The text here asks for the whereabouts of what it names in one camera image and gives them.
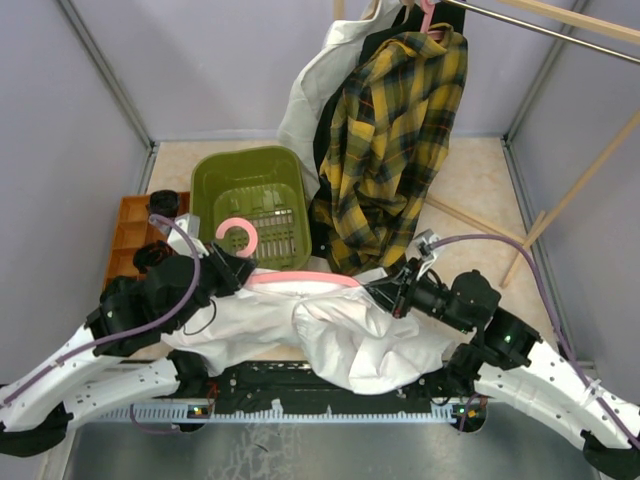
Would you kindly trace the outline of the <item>pink plastic hanger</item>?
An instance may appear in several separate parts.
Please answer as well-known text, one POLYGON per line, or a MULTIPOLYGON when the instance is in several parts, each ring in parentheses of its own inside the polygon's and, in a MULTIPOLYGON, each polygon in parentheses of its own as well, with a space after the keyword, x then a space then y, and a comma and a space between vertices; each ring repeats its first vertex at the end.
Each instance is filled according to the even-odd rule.
MULTIPOLYGON (((248 221, 240 217, 231 217, 224 220, 216 230, 216 238, 223 239, 226 233, 233 229, 240 228, 248 236, 248 243, 244 249, 237 251, 240 258, 249 258, 257 249, 258 232, 248 221)), ((339 285, 346 288, 356 288, 360 283, 352 277, 317 271, 277 271, 271 273, 252 274, 246 285, 269 284, 279 282, 320 282, 339 285)))

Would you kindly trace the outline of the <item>white collared shirt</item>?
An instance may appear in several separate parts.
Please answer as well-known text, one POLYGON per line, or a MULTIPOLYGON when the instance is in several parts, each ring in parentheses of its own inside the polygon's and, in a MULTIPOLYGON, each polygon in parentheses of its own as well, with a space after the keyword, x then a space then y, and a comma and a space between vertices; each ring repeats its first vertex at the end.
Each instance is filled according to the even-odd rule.
POLYGON ((388 393, 440 369, 453 342, 412 314, 396 319, 380 308, 363 284, 382 275, 380 269, 362 274, 356 288, 246 285, 212 298, 162 340, 203 356, 213 375, 279 346, 298 348, 329 383, 360 395, 388 393))

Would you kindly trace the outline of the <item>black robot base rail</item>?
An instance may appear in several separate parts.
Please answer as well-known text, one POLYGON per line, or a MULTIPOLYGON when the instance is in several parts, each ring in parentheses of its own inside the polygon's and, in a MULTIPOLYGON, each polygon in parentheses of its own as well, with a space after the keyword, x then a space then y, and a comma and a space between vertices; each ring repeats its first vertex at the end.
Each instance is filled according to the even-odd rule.
POLYGON ((388 393, 360 395, 320 378, 306 362, 250 361, 172 396, 203 398, 220 414, 266 411, 274 400, 286 414, 395 414, 429 413, 432 402, 440 404, 472 393, 472 382, 456 380, 446 367, 388 393))

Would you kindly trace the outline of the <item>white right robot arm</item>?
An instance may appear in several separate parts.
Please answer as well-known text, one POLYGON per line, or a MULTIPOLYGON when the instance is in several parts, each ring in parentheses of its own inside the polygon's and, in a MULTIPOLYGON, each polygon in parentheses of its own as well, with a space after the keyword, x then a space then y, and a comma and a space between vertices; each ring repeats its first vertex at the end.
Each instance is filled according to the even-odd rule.
POLYGON ((479 271, 461 273, 446 285, 411 260, 399 274, 365 289, 396 318, 417 310, 473 334, 445 367, 454 393, 506 403, 564 437, 607 477, 638 478, 638 405, 604 388, 537 330, 501 308, 500 293, 479 271))

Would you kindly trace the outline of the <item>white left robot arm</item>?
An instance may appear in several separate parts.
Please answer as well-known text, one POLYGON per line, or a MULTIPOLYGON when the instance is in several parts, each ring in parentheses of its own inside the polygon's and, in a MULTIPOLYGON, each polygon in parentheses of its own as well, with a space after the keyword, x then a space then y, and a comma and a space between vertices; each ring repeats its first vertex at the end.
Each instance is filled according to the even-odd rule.
POLYGON ((74 335, 34 372, 1 388, 1 452, 28 458, 68 432, 122 405, 201 394, 209 373, 196 353, 166 357, 98 382, 98 373, 181 330, 198 313, 216 316, 215 299, 238 292, 256 268, 250 258, 210 243, 203 256, 167 257, 141 280, 113 282, 74 335))

